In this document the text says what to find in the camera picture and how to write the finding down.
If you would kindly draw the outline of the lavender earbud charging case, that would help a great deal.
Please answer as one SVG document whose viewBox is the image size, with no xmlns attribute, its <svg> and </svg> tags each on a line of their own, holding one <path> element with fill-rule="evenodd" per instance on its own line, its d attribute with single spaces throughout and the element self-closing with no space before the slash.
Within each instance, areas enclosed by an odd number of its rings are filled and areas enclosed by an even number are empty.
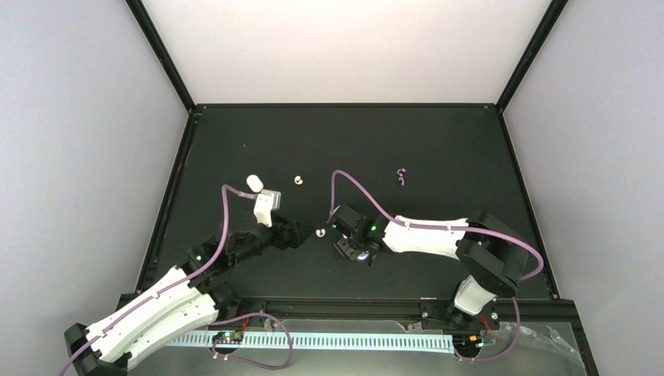
<svg viewBox="0 0 664 376">
<path fill-rule="evenodd" d="M 361 251 L 354 256 L 355 262 L 366 262 L 370 258 L 371 254 L 368 251 Z"/>
</svg>

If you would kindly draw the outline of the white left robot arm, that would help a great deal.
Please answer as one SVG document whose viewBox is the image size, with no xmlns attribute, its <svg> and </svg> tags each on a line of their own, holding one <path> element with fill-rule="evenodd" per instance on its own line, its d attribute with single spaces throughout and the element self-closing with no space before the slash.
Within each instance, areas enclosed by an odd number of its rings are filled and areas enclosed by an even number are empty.
<svg viewBox="0 0 664 376">
<path fill-rule="evenodd" d="M 237 317 L 240 297 L 227 280 L 230 270 L 270 248 L 298 248 L 314 232 L 312 226 L 273 215 L 271 226 L 209 238 L 115 313 L 66 329 L 68 366 L 79 375 L 126 375 L 173 339 Z"/>
</svg>

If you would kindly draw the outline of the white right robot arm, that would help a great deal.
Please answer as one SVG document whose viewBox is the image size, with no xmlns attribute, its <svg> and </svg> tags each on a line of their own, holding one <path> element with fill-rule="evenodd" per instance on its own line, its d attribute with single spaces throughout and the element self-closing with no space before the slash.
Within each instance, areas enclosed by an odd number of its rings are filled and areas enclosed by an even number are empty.
<svg viewBox="0 0 664 376">
<path fill-rule="evenodd" d="M 350 261 L 372 264 L 382 253 L 422 253 L 460 262 L 468 275 L 457 285 L 444 320 L 463 329 L 495 298 L 516 296 L 530 256 L 527 243 L 484 211 L 436 221 L 372 218 L 338 205 L 328 223 L 341 234 L 335 249 Z"/>
</svg>

